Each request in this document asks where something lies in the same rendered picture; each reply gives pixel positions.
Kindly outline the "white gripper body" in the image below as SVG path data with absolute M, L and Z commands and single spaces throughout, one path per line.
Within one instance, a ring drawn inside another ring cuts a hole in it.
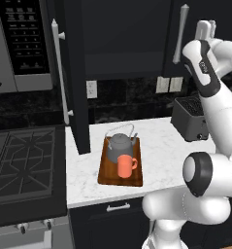
M 197 22 L 195 39 L 210 40 L 215 37 L 216 22 L 214 20 L 199 20 Z

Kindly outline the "dark cabinet door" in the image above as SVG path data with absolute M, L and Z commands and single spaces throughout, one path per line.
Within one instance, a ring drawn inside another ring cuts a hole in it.
M 183 45 L 194 39 L 197 22 L 201 19 L 212 19 L 216 22 L 216 38 L 232 41 L 232 0 L 172 0 L 162 69 L 162 76 L 165 78 L 186 77 L 188 75 L 181 63 L 175 64 L 173 62 L 179 34 L 180 11 L 184 4 L 189 7 L 189 10 L 182 36 Z
M 69 117 L 78 153 L 90 152 L 88 106 L 86 96 L 85 63 L 83 46 L 82 0 L 47 0 L 50 28 L 53 19 L 58 31 L 65 33 L 59 40 L 63 80 Z

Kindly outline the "grey metal kettle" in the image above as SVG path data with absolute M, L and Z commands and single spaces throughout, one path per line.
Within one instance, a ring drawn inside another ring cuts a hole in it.
M 124 133 L 115 133 L 113 136 L 109 137 L 110 132 L 126 126 L 128 126 L 128 124 L 123 124 L 118 127 L 109 129 L 105 134 L 105 139 L 108 143 L 107 158 L 113 163 L 117 163 L 117 158 L 122 155 L 133 156 L 133 146 L 136 144 L 138 135 L 138 133 L 135 133 L 134 136 L 132 136 L 132 133 L 134 131 L 133 124 L 131 124 L 132 128 L 128 135 Z

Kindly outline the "orange mug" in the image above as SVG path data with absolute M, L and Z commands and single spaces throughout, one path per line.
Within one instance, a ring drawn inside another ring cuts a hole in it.
M 117 158 L 117 175 L 120 178 L 129 178 L 132 171 L 138 166 L 138 161 L 129 155 L 121 155 Z

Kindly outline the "brown wooden tray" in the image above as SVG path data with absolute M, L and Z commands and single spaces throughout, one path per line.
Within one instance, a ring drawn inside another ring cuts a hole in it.
M 132 175 L 129 178 L 121 178 L 117 175 L 117 164 L 108 160 L 107 147 L 108 141 L 107 139 L 104 139 L 97 182 L 102 185 L 142 187 L 143 172 L 141 162 L 140 138 L 137 138 L 136 144 L 133 146 L 133 157 L 137 159 L 138 166 L 132 171 Z

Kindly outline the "dark grey toaster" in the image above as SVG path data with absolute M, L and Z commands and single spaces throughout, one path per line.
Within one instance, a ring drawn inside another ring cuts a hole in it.
M 209 137 L 203 108 L 197 96 L 175 99 L 171 124 L 186 142 L 207 140 Z

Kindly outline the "silver microwave oven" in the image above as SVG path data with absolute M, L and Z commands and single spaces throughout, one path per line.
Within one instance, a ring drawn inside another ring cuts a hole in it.
M 52 89 L 44 0 L 0 0 L 0 93 Z

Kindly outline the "dark drawer front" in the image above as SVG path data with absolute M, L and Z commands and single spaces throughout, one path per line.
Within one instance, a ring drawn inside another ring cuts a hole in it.
M 69 210 L 75 249 L 142 249 L 149 234 L 149 219 L 142 198 L 110 201 Z M 107 212 L 108 205 L 131 207 Z

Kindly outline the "black gas hob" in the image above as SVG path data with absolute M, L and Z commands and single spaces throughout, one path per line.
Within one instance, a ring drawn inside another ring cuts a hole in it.
M 65 128 L 0 131 L 0 227 L 66 213 Z

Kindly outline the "silver stove knob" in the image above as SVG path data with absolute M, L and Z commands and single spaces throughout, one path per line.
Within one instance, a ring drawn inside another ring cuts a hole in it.
M 48 228 L 50 231 L 52 227 L 54 226 L 54 220 L 53 219 L 46 219 L 43 221 L 43 224 Z
M 20 230 L 22 234 L 25 234 L 28 229 L 28 224 L 27 223 L 18 224 L 17 228 Z

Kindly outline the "silver oven front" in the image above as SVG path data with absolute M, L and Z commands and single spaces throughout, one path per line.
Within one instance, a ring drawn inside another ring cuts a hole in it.
M 25 234 L 17 225 L 0 228 L 0 249 L 75 249 L 67 216 L 53 218 L 49 231 L 43 221 L 30 222 Z

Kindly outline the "white wall switch plate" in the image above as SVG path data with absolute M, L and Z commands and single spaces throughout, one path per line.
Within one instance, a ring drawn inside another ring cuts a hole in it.
M 174 77 L 170 81 L 169 92 L 180 92 L 182 90 L 183 77 Z
M 166 93 L 169 89 L 169 78 L 163 78 L 159 76 L 156 81 L 156 92 L 157 93 Z

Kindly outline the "dark wall cabinet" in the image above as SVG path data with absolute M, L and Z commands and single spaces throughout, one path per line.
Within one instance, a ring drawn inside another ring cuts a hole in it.
M 171 0 L 82 0 L 85 76 L 157 76 L 163 66 Z

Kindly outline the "white wall power outlet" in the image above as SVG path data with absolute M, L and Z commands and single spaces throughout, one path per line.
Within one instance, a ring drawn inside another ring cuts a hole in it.
M 87 93 L 88 99 L 97 97 L 97 82 L 96 81 L 86 82 L 86 93 Z

